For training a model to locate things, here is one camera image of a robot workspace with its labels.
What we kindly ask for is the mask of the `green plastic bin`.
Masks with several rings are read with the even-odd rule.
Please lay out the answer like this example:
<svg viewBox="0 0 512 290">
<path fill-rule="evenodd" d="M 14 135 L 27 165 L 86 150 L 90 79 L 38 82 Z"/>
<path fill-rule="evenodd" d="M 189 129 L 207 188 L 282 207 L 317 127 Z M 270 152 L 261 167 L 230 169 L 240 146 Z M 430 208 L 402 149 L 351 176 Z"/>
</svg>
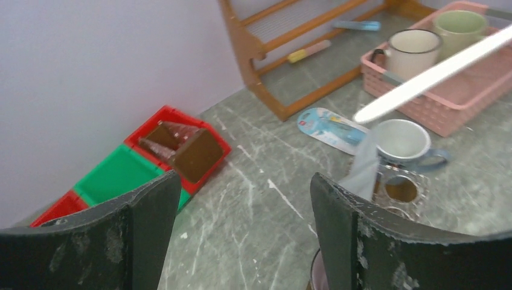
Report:
<svg viewBox="0 0 512 290">
<path fill-rule="evenodd" d="M 127 193 L 163 173 L 163 169 L 125 144 L 120 144 L 75 184 L 74 191 L 92 207 Z"/>
</svg>

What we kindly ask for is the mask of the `purple mug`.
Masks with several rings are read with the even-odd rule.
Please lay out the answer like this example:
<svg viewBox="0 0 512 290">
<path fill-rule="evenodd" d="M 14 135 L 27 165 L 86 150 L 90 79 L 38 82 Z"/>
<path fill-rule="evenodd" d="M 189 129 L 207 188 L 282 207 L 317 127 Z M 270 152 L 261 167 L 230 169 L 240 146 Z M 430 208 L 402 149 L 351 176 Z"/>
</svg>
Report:
<svg viewBox="0 0 512 290">
<path fill-rule="evenodd" d="M 310 279 L 306 290 L 329 290 L 322 252 L 319 248 L 315 253 L 310 267 Z"/>
</svg>

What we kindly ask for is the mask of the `yellow pink marker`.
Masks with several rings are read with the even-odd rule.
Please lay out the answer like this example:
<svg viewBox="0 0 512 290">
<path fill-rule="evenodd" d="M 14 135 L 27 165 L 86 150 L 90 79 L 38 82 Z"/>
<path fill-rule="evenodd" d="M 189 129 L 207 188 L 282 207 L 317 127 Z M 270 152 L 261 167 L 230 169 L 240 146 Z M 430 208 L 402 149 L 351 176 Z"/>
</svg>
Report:
<svg viewBox="0 0 512 290">
<path fill-rule="evenodd" d="M 313 45 L 310 45 L 306 48 L 297 50 L 287 56 L 287 61 L 289 63 L 296 63 L 300 60 L 305 59 L 306 57 L 312 56 L 322 50 L 325 50 L 331 46 L 331 41 L 326 39 L 320 42 L 317 42 Z"/>
</svg>

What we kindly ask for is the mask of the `pale green mug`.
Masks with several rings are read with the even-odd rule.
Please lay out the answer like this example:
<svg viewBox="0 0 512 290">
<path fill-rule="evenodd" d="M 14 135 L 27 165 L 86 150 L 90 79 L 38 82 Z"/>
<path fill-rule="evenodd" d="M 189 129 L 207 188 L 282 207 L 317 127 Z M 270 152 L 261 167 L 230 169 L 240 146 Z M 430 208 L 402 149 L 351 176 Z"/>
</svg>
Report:
<svg viewBox="0 0 512 290">
<path fill-rule="evenodd" d="M 450 10 L 439 14 L 432 28 L 443 40 L 438 59 L 443 61 L 482 40 L 488 20 L 472 11 Z"/>
</svg>

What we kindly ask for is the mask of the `pink plastic basket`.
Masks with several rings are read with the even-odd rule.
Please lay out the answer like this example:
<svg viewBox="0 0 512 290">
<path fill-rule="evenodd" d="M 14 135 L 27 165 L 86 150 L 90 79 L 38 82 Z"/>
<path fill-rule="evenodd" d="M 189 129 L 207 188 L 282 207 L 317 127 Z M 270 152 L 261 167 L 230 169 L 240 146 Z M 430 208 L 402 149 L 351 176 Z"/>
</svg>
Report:
<svg viewBox="0 0 512 290">
<path fill-rule="evenodd" d="M 431 28 L 434 17 L 449 10 L 468 10 L 491 16 L 489 9 L 484 4 L 455 1 L 410 28 Z M 373 50 L 360 59 L 363 89 L 379 98 L 394 89 L 396 82 L 383 77 L 386 58 L 380 55 L 372 61 L 372 54 Z M 510 90 L 511 42 L 397 110 L 436 134 L 448 137 Z"/>
</svg>

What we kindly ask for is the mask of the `white enamel mug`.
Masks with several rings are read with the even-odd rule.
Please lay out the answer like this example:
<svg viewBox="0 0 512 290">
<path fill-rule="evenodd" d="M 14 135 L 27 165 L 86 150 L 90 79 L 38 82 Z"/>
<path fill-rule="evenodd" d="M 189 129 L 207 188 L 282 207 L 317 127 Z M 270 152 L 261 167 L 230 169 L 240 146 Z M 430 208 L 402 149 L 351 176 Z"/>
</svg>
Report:
<svg viewBox="0 0 512 290">
<path fill-rule="evenodd" d="M 387 49 L 375 49 L 370 61 L 385 56 L 385 69 L 405 81 L 434 66 L 442 45 L 441 36 L 432 31 L 406 29 L 389 37 Z"/>
</svg>

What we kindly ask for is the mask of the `grey-blue mug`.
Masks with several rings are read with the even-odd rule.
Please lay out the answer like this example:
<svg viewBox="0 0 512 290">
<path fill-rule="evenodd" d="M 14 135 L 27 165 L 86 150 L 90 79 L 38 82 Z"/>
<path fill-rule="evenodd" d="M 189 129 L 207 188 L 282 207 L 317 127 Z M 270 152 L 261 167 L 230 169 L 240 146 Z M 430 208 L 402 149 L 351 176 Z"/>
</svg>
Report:
<svg viewBox="0 0 512 290">
<path fill-rule="evenodd" d="M 452 159 L 448 151 L 431 148 L 429 133 L 413 121 L 386 120 L 376 125 L 372 133 L 383 165 L 424 173 L 441 169 Z"/>
</svg>

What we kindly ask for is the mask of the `red bin with toothbrushes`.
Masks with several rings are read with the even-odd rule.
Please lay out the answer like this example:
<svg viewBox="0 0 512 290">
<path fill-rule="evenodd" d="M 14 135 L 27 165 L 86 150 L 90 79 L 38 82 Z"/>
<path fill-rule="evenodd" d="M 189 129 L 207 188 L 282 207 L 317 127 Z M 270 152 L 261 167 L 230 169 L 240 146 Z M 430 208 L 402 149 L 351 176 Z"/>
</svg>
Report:
<svg viewBox="0 0 512 290">
<path fill-rule="evenodd" d="M 35 219 L 30 227 L 38 227 L 53 219 L 61 218 L 89 208 L 89 205 L 73 189 L 67 191 L 60 199 Z"/>
</svg>

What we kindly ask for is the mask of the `white toothbrush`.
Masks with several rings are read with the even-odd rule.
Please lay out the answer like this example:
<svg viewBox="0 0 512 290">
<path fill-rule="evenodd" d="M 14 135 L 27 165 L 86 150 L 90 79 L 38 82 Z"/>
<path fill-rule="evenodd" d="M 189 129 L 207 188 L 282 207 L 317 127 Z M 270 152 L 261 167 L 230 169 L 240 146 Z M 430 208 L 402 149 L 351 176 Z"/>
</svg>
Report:
<svg viewBox="0 0 512 290">
<path fill-rule="evenodd" d="M 510 25 L 372 101 L 354 114 L 353 121 L 358 124 L 366 124 L 386 115 L 468 66 L 494 53 L 509 42 L 511 42 Z"/>
</svg>

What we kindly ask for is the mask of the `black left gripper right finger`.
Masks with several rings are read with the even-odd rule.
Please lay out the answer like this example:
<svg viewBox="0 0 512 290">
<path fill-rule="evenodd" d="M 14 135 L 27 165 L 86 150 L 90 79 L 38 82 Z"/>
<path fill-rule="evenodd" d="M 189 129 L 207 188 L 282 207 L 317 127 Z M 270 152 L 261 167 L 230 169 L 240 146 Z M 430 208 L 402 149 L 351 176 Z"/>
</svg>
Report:
<svg viewBox="0 0 512 290">
<path fill-rule="evenodd" d="M 510 289 L 511 233 L 454 233 L 419 224 L 346 191 L 310 182 L 330 289 Z"/>
</svg>

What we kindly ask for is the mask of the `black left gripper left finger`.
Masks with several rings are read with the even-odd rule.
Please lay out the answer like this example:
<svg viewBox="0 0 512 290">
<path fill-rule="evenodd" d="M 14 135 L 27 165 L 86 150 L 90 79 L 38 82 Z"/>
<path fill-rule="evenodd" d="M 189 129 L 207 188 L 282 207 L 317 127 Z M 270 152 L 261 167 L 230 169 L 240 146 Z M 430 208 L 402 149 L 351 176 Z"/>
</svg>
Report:
<svg viewBox="0 0 512 290">
<path fill-rule="evenodd" d="M 1 230 L 1 288 L 156 289 L 181 189 L 170 171 L 39 227 Z"/>
</svg>

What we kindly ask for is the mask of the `wooden shelf rack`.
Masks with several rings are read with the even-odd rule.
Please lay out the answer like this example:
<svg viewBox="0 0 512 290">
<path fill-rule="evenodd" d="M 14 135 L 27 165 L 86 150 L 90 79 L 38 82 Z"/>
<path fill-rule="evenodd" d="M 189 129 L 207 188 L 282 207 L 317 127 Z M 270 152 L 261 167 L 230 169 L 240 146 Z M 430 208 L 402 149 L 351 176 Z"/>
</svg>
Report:
<svg viewBox="0 0 512 290">
<path fill-rule="evenodd" d="M 284 23 L 283 16 L 286 13 L 291 14 L 295 11 L 305 10 L 306 7 L 313 5 L 313 1 L 280 1 L 246 19 L 239 19 L 237 17 L 231 1 L 219 1 L 223 20 L 225 21 L 237 64 L 246 87 L 281 121 L 286 121 L 300 110 L 314 104 L 326 95 L 359 77 L 360 67 L 353 68 L 349 72 L 293 102 L 291 105 L 286 106 L 267 90 L 260 77 L 284 64 L 287 58 L 285 56 L 280 57 L 260 69 L 255 68 L 253 61 L 264 60 L 269 52 L 290 43 L 363 4 L 364 1 L 345 1 L 343 4 L 333 8 L 321 8 L 319 12 L 314 13 L 313 17 L 302 21 L 295 28 L 285 29 L 283 34 L 276 35 L 269 41 L 263 42 L 259 34 L 253 34 L 249 31 L 249 27 L 259 22 L 268 24 L 267 18 L 273 15 L 276 16 L 276 24 L 281 25 Z"/>
</svg>

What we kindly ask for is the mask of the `brown wooden block holder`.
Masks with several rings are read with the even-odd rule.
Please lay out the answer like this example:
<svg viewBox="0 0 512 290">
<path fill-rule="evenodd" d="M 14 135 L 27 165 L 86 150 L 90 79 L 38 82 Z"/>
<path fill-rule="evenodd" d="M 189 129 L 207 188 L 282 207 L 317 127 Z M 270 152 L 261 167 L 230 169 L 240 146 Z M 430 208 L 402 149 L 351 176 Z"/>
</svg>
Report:
<svg viewBox="0 0 512 290">
<path fill-rule="evenodd" d="M 192 183 L 199 182 L 224 154 L 208 129 L 171 121 L 159 121 L 153 131 L 138 138 L 138 144 Z"/>
</svg>

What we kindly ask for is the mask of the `red bin with holder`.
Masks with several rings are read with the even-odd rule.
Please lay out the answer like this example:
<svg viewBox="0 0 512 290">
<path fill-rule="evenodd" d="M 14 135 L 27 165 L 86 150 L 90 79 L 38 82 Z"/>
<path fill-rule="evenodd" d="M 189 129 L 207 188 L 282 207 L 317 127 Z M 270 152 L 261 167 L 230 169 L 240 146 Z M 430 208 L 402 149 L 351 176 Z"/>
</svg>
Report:
<svg viewBox="0 0 512 290">
<path fill-rule="evenodd" d="M 224 150 L 224 154 L 221 157 L 220 161 L 218 161 L 212 169 L 207 171 L 206 175 L 201 178 L 201 180 L 197 183 L 192 183 L 187 181 L 184 177 L 181 176 L 180 173 L 179 176 L 181 177 L 181 183 L 183 188 L 191 195 L 198 192 L 207 182 L 208 178 L 214 173 L 215 169 L 221 165 L 222 161 L 227 157 L 229 153 L 231 153 L 231 146 L 228 144 L 226 140 L 224 140 L 221 135 L 210 125 L 209 123 L 202 121 L 198 118 L 194 118 L 190 115 L 187 115 L 175 108 L 172 108 L 170 106 L 163 106 L 161 109 L 159 109 L 153 116 L 151 116 L 145 123 L 143 123 L 139 128 L 137 128 L 134 132 L 132 132 L 125 140 L 124 144 L 127 145 L 129 148 L 134 150 L 135 152 L 142 155 L 144 158 L 152 162 L 153 164 L 157 165 L 164 171 L 169 170 L 175 170 L 171 166 L 167 165 L 166 163 L 160 161 L 157 159 L 157 157 L 153 156 L 148 150 L 143 149 L 138 144 L 138 138 L 144 137 L 151 133 L 156 126 L 158 125 L 159 121 L 171 121 L 175 123 L 180 124 L 188 124 L 192 126 L 197 126 L 201 128 L 208 129 L 215 137 L 217 142 L 221 145 L 222 149 Z"/>
</svg>

